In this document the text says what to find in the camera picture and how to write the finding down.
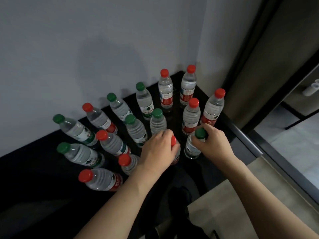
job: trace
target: black table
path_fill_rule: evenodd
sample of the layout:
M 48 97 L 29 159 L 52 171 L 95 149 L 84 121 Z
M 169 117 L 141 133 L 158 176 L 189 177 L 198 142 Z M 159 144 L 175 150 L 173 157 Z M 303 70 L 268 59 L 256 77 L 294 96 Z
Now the black table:
M 222 173 L 203 155 L 196 160 L 190 160 L 184 156 L 186 137 L 181 131 L 183 110 L 179 107 L 179 90 L 183 74 L 184 72 L 180 71 L 171 76 L 174 86 L 174 105 L 173 111 L 170 114 L 165 114 L 167 128 L 174 132 L 177 140 L 181 143 L 180 160 L 178 164 L 170 166 L 163 173 L 147 195 L 133 224 L 129 238 L 139 238 L 149 229 L 170 217 L 167 193 L 173 186 L 187 187 L 194 201 L 225 180 Z M 160 108 L 158 85 L 151 85 L 148 90 L 152 94 L 154 107 Z M 198 98 L 201 112 L 203 112 L 208 96 L 196 87 L 194 97 Z M 143 119 L 135 94 L 124 100 L 134 115 L 144 123 L 150 137 L 149 122 Z M 130 146 L 132 153 L 140 155 L 141 148 L 135 145 L 128 135 L 125 125 L 111 111 L 110 106 L 104 108 L 103 111 L 117 125 L 119 136 Z M 80 122 L 97 132 L 97 129 L 86 118 L 81 119 Z M 225 114 L 220 115 L 215 127 L 225 132 L 235 155 L 245 164 L 251 163 L 260 156 L 260 151 Z M 1 211 L 25 202 L 37 204 L 41 201 L 67 201 L 65 206 L 18 233 L 14 238 L 43 235 L 45 237 L 73 238 L 113 195 L 111 192 L 90 190 L 85 184 L 78 181 L 78 174 L 85 167 L 69 162 L 63 155 L 56 152 L 57 145 L 62 141 L 76 143 L 74 139 L 58 130 L 1 158 L 0 174 L 2 181 L 6 181 L 2 187 L 2 194 L 5 195 L 5 198 L 1 205 Z M 121 173 L 123 178 L 127 179 L 113 156 L 101 148 L 97 150 L 102 152 L 109 161 L 104 167 Z M 33 216 L 32 211 L 26 215 L 30 220 Z

